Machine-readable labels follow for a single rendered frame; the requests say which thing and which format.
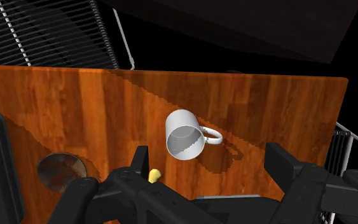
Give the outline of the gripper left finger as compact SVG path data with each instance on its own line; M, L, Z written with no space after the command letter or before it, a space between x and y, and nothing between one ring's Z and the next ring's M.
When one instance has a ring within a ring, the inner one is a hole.
M147 146L138 146L129 167L95 178L72 181L47 224L98 224L134 214L137 224L151 223L153 214L164 224L223 224L163 183L148 181Z

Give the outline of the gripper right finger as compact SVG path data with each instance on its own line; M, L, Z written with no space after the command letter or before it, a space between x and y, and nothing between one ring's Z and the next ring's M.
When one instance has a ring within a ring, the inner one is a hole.
M358 170L336 176L300 162L277 143L266 144L264 168L284 192L268 224L318 224L323 211L358 224Z

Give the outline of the small yellow object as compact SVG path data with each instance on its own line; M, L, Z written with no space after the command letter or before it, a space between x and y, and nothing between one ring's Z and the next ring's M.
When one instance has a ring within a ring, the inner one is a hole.
M158 169L151 169L148 176L148 181L150 183L155 183L162 176L161 172Z

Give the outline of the white mug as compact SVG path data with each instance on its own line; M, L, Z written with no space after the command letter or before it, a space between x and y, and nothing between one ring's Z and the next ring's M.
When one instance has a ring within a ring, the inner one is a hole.
M221 144L220 132L199 125L196 116L177 109L166 118L165 135L167 151L178 160L191 160L199 156L205 144Z

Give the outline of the brown wooden table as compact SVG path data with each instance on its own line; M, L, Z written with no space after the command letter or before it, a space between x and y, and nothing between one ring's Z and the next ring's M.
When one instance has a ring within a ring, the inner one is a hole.
M281 199L263 167L265 145L323 165L347 89L346 78L0 66L0 114L7 122L23 194L22 224L46 224L60 194L38 179L53 152L79 156L104 180L149 148L151 168L188 199L259 194ZM170 156L166 117L191 111L223 142L193 160Z

